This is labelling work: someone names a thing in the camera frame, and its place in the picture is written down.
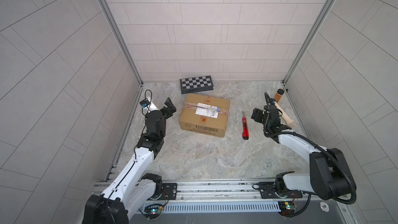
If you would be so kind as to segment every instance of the black and white checkered pattern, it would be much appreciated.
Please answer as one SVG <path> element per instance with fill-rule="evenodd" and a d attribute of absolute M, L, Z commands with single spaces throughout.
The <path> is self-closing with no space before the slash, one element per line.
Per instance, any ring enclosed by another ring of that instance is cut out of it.
<path fill-rule="evenodd" d="M 180 80 L 181 93 L 193 93 L 213 90 L 211 76 L 199 76 Z"/>
<path fill-rule="evenodd" d="M 181 80 L 182 89 L 212 86 L 210 76 L 186 78 Z"/>

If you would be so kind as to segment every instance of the red box cutter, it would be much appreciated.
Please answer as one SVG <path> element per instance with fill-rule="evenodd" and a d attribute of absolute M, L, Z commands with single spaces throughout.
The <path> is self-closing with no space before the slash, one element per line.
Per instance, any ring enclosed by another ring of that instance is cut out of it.
<path fill-rule="evenodd" d="M 248 140 L 249 139 L 249 129 L 248 129 L 248 123 L 246 121 L 246 114 L 245 112 L 243 112 L 243 117 L 242 117 L 242 123 L 243 123 L 243 133 L 242 133 L 242 137 L 244 140 Z"/>

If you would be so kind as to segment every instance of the white tiled wall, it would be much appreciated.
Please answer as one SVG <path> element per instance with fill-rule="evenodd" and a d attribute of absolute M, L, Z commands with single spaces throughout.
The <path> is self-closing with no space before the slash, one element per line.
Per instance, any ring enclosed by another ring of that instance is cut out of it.
<path fill-rule="evenodd" d="M 362 223 L 398 223 L 397 7 L 337 0 L 287 84 L 311 138 L 344 153 Z"/>
<path fill-rule="evenodd" d="M 284 77 L 325 0 L 107 2 L 144 81 L 252 81 Z"/>
<path fill-rule="evenodd" d="M 79 219 L 137 89 L 97 0 L 0 0 L 0 222 Z"/>

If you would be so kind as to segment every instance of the barcode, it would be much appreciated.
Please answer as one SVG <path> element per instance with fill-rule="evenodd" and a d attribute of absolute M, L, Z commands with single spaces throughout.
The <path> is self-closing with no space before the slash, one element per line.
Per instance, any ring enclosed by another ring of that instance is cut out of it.
<path fill-rule="evenodd" d="M 196 128 L 202 129 L 202 130 L 207 130 L 207 131 L 212 131 L 212 132 L 218 132 L 218 129 L 209 128 L 209 127 L 196 126 Z"/>

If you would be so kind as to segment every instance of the ventilation grille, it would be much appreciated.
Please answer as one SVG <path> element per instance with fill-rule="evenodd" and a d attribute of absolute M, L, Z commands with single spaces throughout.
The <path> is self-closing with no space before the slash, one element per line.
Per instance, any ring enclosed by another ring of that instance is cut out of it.
<path fill-rule="evenodd" d="M 280 212 L 278 202 L 171 202 L 163 213 Z"/>

